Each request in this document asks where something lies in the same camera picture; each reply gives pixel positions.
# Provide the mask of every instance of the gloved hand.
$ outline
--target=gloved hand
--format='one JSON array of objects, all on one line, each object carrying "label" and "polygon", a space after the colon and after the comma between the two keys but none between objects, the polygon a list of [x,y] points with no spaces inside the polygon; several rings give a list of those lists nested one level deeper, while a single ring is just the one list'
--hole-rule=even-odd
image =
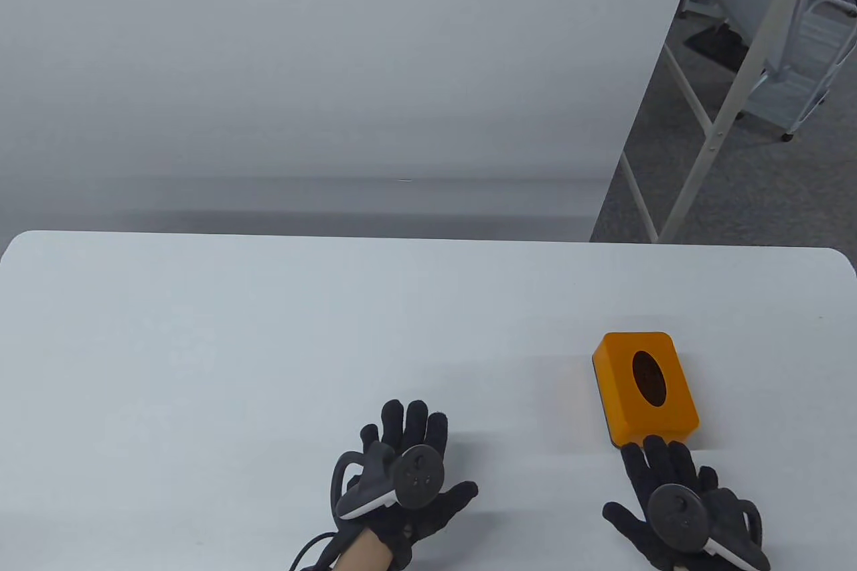
[{"label": "gloved hand", "polygon": [[[631,443],[622,446],[621,452],[622,461],[625,462],[625,472],[631,479],[631,485],[637,494],[637,500],[643,508],[643,516],[646,520],[648,520],[646,513],[649,498],[655,489],[664,483],[679,483],[699,495],[710,512],[716,511],[720,518],[729,512],[729,519],[739,519],[740,524],[734,526],[747,529],[750,540],[761,546],[762,522],[759,512],[749,501],[734,498],[734,494],[729,489],[717,488],[717,473],[713,468],[700,467],[697,474],[694,460],[687,446],[679,442],[671,442],[667,445],[661,437],[649,436],[643,441],[643,448]],[[722,507],[723,500],[728,497],[734,498],[734,503],[726,503],[729,509],[735,503],[753,508],[752,511],[747,512],[749,525],[744,523],[744,515],[740,510],[738,510],[738,517],[735,518],[731,510],[718,509]],[[681,553],[671,549],[655,534],[648,521],[637,519],[631,511],[614,501],[604,505],[602,515],[616,527],[617,531],[631,540],[651,565],[660,571],[673,571],[674,567],[684,567],[688,571],[737,571],[734,564],[720,556],[709,556],[704,552]]]},{"label": "gloved hand", "polygon": [[[399,400],[390,400],[384,404],[380,412],[383,425],[383,443],[391,446],[396,455],[401,455],[411,446],[426,444],[444,455],[447,449],[447,416],[442,412],[433,412],[429,415],[429,409],[425,402],[411,402],[408,405],[407,417],[403,421],[404,408]],[[373,442],[378,440],[378,427],[368,424],[360,431],[360,438],[364,443],[364,454]],[[348,486],[351,487],[358,481],[354,477]],[[402,569],[410,562],[411,547],[420,540],[425,540],[429,535],[436,534],[450,519],[462,510],[470,500],[477,496],[479,488],[475,482],[457,483],[446,493],[438,494],[435,500],[422,509],[410,511],[403,509],[399,504],[391,507],[380,507],[364,516],[356,518],[362,524],[371,529],[378,540],[386,544],[394,561],[394,571]]]}]

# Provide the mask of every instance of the orange box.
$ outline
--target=orange box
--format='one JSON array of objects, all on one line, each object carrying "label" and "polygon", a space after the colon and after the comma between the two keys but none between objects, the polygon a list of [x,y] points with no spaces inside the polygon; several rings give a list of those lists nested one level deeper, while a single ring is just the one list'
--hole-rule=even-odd
[{"label": "orange box", "polygon": [[683,442],[699,427],[673,339],[664,332],[611,332],[592,355],[613,446],[647,434]]}]

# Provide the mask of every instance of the white wall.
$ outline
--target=white wall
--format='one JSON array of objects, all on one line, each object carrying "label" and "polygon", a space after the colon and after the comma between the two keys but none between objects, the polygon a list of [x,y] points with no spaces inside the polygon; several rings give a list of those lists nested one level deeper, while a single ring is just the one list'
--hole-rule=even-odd
[{"label": "white wall", "polygon": [[0,0],[0,236],[585,240],[676,2]]}]

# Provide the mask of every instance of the person's right hand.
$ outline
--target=person's right hand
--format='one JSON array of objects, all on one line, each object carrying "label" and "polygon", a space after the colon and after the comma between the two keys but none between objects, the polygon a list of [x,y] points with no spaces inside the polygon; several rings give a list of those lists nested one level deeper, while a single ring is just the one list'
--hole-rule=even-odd
[{"label": "person's right hand", "polygon": [[[699,497],[710,492],[731,493],[728,489],[717,489],[717,473],[713,468],[700,467],[697,473],[688,447],[680,442],[667,445],[661,437],[649,436],[643,441],[643,448],[631,443],[622,446],[621,452],[625,472],[631,479],[646,520],[649,498],[664,483],[679,483]],[[604,505],[602,515],[660,571],[673,571],[675,567],[684,567],[688,571],[738,571],[734,564],[720,556],[710,556],[704,552],[681,553],[671,549],[655,534],[648,521],[637,519],[631,511],[615,501]],[[750,540],[761,546],[762,522],[754,506],[748,517],[748,525],[744,524],[741,517],[741,526],[747,528]]]}]

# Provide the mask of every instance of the floor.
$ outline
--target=floor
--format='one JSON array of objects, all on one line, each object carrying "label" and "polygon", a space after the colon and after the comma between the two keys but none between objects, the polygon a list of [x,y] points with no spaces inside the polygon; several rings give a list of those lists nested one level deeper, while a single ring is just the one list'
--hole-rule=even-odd
[{"label": "floor", "polygon": [[[708,23],[677,20],[668,42],[713,118],[732,74],[682,45]],[[789,143],[747,116],[735,123],[676,243],[826,246],[857,265],[857,55],[824,105]],[[625,152],[661,228],[703,141],[702,130],[660,60]],[[613,176],[593,241],[645,243],[621,170]]]}]

